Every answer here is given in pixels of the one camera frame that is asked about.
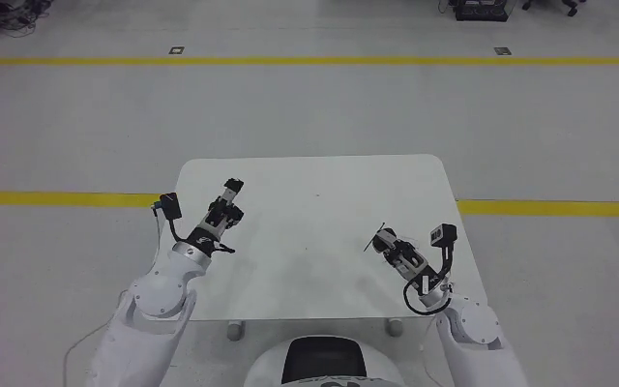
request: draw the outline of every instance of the table leg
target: table leg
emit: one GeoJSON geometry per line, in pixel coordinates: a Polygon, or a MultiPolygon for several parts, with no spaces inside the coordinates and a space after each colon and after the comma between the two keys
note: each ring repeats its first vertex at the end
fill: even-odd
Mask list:
{"type": "Polygon", "coordinates": [[[392,338],[399,338],[404,333],[401,318],[385,318],[385,331],[392,338]]]}
{"type": "Polygon", "coordinates": [[[242,339],[243,335],[245,335],[245,321],[228,321],[228,329],[226,335],[231,342],[237,342],[242,339]]]}

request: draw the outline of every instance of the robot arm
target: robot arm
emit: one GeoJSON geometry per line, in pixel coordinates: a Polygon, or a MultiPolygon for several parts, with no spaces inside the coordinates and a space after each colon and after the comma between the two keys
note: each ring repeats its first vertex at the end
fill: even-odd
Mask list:
{"type": "Polygon", "coordinates": [[[456,227],[451,224],[441,224],[430,233],[430,243],[443,251],[443,266],[438,273],[390,228],[381,227],[371,243],[407,280],[404,300],[408,308],[421,315],[438,313],[436,328],[456,387],[528,387],[522,366],[492,308],[453,293],[447,283],[456,239],[456,227]],[[411,285],[428,312],[410,306],[407,291],[411,285]]]}
{"type": "Polygon", "coordinates": [[[181,218],[176,194],[162,195],[154,209],[162,208],[176,244],[163,267],[136,280],[111,318],[91,364],[89,387],[157,387],[170,365],[195,306],[189,280],[203,276],[214,252],[234,253],[220,243],[223,233],[243,218],[232,200],[243,187],[240,180],[225,183],[225,192],[209,206],[207,215],[186,239],[174,230],[181,218]],[[155,334],[133,320],[136,310],[166,318],[178,314],[174,330],[155,334]]]}

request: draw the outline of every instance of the table top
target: table top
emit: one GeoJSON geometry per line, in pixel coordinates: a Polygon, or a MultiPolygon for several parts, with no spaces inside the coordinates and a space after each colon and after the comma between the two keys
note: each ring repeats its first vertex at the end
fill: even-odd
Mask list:
{"type": "MultiPolygon", "coordinates": [[[[441,252],[429,233],[455,224],[456,291],[486,301],[445,169],[432,155],[192,160],[176,186],[181,237],[232,177],[245,182],[234,201],[245,217],[222,241],[236,253],[214,253],[206,276],[190,281],[198,293],[192,320],[415,316],[402,299],[405,281],[381,254],[363,252],[383,222],[435,270],[441,252]]],[[[166,225],[156,268],[172,245],[166,225]]]]}

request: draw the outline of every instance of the gray floor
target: gray floor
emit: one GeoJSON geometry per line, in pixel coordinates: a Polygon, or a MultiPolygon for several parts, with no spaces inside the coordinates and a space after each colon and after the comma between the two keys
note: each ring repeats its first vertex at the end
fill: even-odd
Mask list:
{"type": "MultiPolygon", "coordinates": [[[[619,55],[619,9],[558,1],[505,24],[455,23],[429,0],[57,2],[3,56],[619,55]]],[[[460,198],[617,200],[616,67],[2,67],[0,190],[163,192],[193,158],[432,153],[460,198]]],[[[62,355],[148,268],[144,209],[0,207],[0,386],[60,386],[62,355]]],[[[619,221],[467,217],[490,304],[532,386],[616,384],[619,221]]],[[[251,322],[227,342],[192,323],[164,386],[238,386],[280,340],[343,333],[421,368],[423,320],[251,322]]],[[[451,382],[430,334],[430,368],[451,382]]],[[[83,384],[98,338],[70,358],[83,384]]]]}

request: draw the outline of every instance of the yellow floor line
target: yellow floor line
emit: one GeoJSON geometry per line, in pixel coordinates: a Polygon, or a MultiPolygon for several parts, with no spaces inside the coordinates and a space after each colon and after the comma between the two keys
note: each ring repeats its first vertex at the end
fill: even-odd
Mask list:
{"type": "Polygon", "coordinates": [[[459,200],[462,215],[619,217],[614,201],[459,200]]]}
{"type": "MultiPolygon", "coordinates": [[[[5,206],[148,207],[158,193],[0,192],[5,206]]],[[[614,201],[459,200],[462,215],[619,217],[614,201]]]]}
{"type": "Polygon", "coordinates": [[[617,66],[619,57],[425,57],[425,56],[326,56],[326,57],[0,57],[3,66],[617,66]]]}
{"type": "Polygon", "coordinates": [[[0,192],[0,205],[74,207],[148,207],[158,193],[0,192]]]}

